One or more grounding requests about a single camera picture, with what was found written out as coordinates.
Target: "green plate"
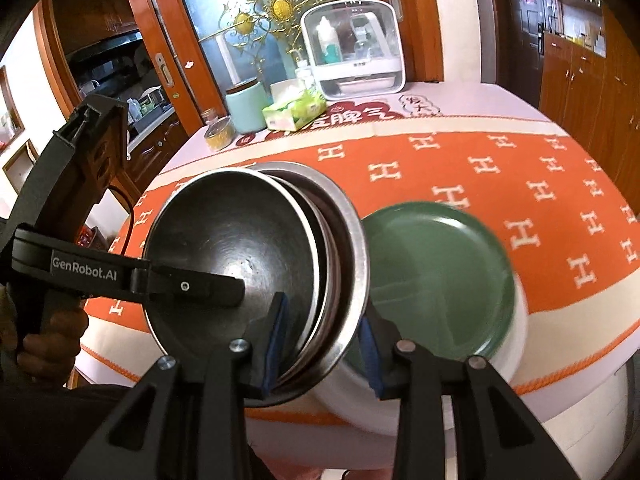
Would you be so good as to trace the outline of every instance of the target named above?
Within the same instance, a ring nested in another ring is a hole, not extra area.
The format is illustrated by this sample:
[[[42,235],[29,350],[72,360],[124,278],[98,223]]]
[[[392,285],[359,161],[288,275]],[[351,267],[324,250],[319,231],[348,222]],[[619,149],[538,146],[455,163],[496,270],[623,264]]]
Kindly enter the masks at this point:
[[[492,357],[511,324],[515,284],[498,238],[475,217],[433,202],[390,206],[363,220],[370,296],[381,314],[434,354]],[[357,340],[347,362],[364,370]]]

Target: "stainless steel bowl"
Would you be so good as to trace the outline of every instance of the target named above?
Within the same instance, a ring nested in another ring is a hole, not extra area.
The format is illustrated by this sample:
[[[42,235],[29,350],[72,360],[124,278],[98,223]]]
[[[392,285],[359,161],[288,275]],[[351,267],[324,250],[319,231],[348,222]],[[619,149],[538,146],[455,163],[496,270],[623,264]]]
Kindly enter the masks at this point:
[[[279,176],[273,176],[273,178],[291,193],[309,219],[316,236],[320,259],[320,303],[316,317],[314,319],[310,317],[308,320],[309,323],[313,323],[313,328],[296,362],[281,375],[278,383],[283,384],[313,360],[326,340],[340,300],[340,256],[331,229],[316,205],[287,180]]]
[[[313,360],[298,374],[277,386],[268,404],[294,399],[319,383],[344,355],[364,313],[369,295],[369,253],[360,218],[338,185],[320,173],[295,162],[265,162],[252,170],[284,178],[316,205],[334,236],[340,256],[340,300],[326,341]],[[264,402],[247,400],[247,406]]]
[[[212,346],[242,336],[264,316],[275,292],[289,299],[290,329],[280,373],[297,359],[316,316],[319,259],[306,215],[274,179],[224,168],[204,173],[171,196],[154,221],[144,257],[158,264],[244,280],[233,309],[197,304],[145,304],[152,334],[164,352],[196,367]]]

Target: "wooden cabinet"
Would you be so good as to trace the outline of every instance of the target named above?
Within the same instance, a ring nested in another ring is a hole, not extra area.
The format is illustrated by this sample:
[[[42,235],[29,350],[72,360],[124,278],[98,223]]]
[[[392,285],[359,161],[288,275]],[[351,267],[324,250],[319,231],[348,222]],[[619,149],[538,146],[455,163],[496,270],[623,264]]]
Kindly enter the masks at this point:
[[[571,75],[560,125],[587,149],[593,137],[602,95],[604,58],[579,45],[572,45]]]
[[[598,115],[605,60],[578,44],[545,34],[540,111],[586,149]]]
[[[562,123],[571,77],[571,42],[545,34],[545,64],[542,73],[540,111],[557,124]]]
[[[53,11],[65,54],[138,30],[129,0],[53,0]]]
[[[623,159],[628,157],[626,151],[636,132],[640,56],[618,20],[606,8],[604,17],[607,27],[604,86],[593,140],[588,151],[618,187],[621,187],[619,175]]]
[[[620,170],[616,177],[616,185],[620,193],[629,202],[631,209],[640,213],[640,104],[636,107],[635,125],[630,131],[626,151]]]
[[[127,174],[140,193],[162,171],[188,136],[174,113],[131,152]]]

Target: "cable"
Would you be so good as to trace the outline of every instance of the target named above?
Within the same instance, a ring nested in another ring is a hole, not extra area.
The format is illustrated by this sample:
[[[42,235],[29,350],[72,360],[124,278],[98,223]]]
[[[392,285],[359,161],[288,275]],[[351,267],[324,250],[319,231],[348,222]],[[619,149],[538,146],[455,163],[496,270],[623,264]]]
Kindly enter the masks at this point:
[[[124,202],[127,204],[127,208],[129,208],[129,229],[127,230],[127,237],[124,239],[124,245],[122,246],[122,250],[120,251],[120,254],[124,254],[125,251],[127,250],[127,247],[129,246],[129,240],[131,238],[131,232],[133,231],[133,206],[131,205],[131,202],[129,201],[129,199],[126,197],[126,195],[121,192],[117,187],[115,186],[109,186],[107,188],[109,191],[111,191],[112,193],[117,193],[119,194],[122,199],[124,200]]]

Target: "screw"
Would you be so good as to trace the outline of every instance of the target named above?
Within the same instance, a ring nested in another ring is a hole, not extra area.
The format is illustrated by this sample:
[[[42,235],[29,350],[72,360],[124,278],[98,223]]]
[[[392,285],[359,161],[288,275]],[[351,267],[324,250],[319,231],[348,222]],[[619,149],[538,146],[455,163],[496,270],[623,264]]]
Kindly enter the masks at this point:
[[[415,343],[410,339],[401,339],[396,343],[396,348],[403,354],[410,354],[415,351]]]
[[[158,368],[161,370],[170,370],[175,366],[175,357],[172,357],[171,355],[163,355],[156,362],[158,363]]]
[[[468,363],[474,370],[483,370],[486,368],[486,359],[481,355],[472,355],[468,359]]]
[[[240,352],[244,352],[249,349],[249,342],[245,339],[234,339],[231,343],[229,343],[229,349],[236,354]]]

